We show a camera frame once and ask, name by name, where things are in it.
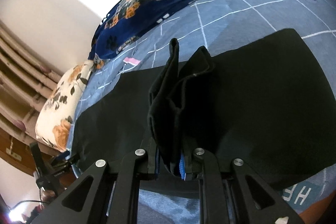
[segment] floral pillow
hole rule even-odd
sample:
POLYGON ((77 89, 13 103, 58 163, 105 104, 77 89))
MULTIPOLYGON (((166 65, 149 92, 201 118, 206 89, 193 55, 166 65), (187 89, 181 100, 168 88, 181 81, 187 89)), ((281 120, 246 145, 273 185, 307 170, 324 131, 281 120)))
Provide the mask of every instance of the floral pillow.
POLYGON ((92 72, 93 61, 68 70, 46 101, 37 119, 36 137, 64 152, 80 97, 92 72))

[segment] black cloth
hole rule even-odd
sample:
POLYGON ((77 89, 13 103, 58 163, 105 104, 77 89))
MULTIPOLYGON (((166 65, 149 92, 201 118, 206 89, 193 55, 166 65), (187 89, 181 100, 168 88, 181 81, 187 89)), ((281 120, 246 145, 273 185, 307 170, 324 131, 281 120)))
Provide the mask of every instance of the black cloth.
POLYGON ((336 162, 335 98, 295 30, 215 57, 200 47, 179 64, 177 40, 170 49, 164 68, 121 75, 82 113, 73 141, 82 170, 97 159, 122 158, 149 133, 175 175, 183 135, 213 152, 221 171, 230 172, 239 157, 277 190, 336 162))

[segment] silver screw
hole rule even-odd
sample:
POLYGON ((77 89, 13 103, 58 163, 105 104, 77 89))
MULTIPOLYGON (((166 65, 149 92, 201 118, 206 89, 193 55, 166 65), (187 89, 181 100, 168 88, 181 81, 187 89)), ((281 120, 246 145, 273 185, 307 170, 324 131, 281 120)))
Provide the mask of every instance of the silver screw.
POLYGON ((196 155, 203 155, 203 154, 204 154, 204 149, 203 149, 203 148, 196 148, 196 149, 194 150, 194 153, 195 153, 196 155))
POLYGON ((137 156, 145 155, 145 153, 146 153, 146 151, 143 150, 143 149, 137 149, 137 150, 135 151, 135 154, 136 154, 137 156))
POLYGON ((105 160, 97 160, 96 161, 96 166, 97 167, 103 167, 103 166, 105 166, 105 164, 106 164, 105 160))
POLYGON ((237 166, 242 166, 244 164, 244 161, 241 159, 234 159, 233 163, 237 166))

